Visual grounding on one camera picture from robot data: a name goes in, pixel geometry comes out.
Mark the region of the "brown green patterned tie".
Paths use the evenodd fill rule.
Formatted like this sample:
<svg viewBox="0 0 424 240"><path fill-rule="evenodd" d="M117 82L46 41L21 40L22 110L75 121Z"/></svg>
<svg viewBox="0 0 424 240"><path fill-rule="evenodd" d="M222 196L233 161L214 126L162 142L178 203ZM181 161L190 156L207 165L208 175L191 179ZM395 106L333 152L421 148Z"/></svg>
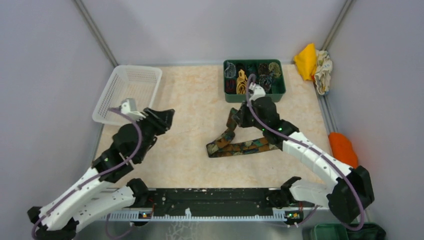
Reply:
<svg viewBox="0 0 424 240"><path fill-rule="evenodd" d="M265 137L233 143L236 136L235 129L238 126L233 119L236 112L235 108L231 108L226 122L227 129L218 138L205 146L209 158L251 155L278 150Z"/></svg>

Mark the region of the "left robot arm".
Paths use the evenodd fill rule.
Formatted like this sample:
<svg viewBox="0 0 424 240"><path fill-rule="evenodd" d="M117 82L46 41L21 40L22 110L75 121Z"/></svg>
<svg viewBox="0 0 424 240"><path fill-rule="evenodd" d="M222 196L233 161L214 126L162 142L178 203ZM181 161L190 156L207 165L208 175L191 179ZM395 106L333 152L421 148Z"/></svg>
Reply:
<svg viewBox="0 0 424 240"><path fill-rule="evenodd" d="M33 223L31 237L34 240L72 240L87 225L107 214L149 203L149 188L140 178L131 179L111 193L99 194L144 160L158 136L171 128L175 110L156 111L147 107L143 111L130 112L123 107L113 107L110 111L130 123L118 129L111 138L110 147L61 196L27 211Z"/></svg>

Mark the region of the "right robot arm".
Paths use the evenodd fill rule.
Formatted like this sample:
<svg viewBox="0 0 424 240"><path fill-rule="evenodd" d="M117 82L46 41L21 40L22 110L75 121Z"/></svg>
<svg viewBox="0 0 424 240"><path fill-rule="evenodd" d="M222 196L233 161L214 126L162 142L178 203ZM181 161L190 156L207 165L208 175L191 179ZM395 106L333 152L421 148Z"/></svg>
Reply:
<svg viewBox="0 0 424 240"><path fill-rule="evenodd" d="M353 167L336 159L312 143L297 126L280 118L270 97L244 100L233 117L242 128L254 127L265 139L314 172L323 183L292 177L281 189L281 199L287 206L299 201L329 208L342 223L349 224L361 217L375 201L369 171L359 165Z"/></svg>

